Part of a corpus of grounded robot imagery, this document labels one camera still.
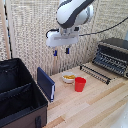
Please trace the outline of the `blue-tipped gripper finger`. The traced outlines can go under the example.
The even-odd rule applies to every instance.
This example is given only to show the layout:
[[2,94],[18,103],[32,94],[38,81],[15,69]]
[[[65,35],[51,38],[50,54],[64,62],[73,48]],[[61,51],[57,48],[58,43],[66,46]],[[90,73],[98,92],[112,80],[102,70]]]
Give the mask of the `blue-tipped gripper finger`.
[[57,50],[57,48],[54,48],[54,49],[53,49],[53,55],[54,55],[54,56],[57,56],[57,55],[58,55],[58,50]]
[[67,47],[67,48],[66,48],[65,53],[66,53],[66,54],[69,54],[69,53],[70,53],[70,47]]

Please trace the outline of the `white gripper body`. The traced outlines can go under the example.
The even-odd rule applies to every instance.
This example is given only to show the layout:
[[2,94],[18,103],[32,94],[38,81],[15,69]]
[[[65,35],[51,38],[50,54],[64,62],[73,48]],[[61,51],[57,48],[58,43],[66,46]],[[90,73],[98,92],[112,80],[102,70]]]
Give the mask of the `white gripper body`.
[[78,33],[70,35],[61,35],[59,32],[49,32],[46,45],[49,47],[57,47],[62,45],[71,45],[78,42]]

